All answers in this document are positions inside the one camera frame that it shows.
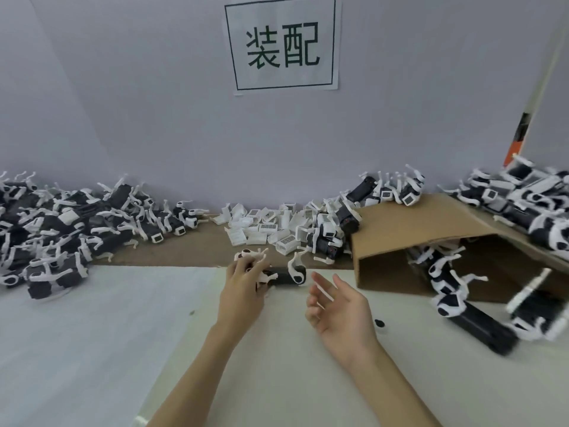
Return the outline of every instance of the paper sign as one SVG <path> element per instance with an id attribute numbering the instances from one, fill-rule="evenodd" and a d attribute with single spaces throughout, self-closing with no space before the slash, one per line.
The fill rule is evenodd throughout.
<path id="1" fill-rule="evenodd" d="M 236 94 L 338 88 L 340 0 L 227 4 L 225 20 Z"/>

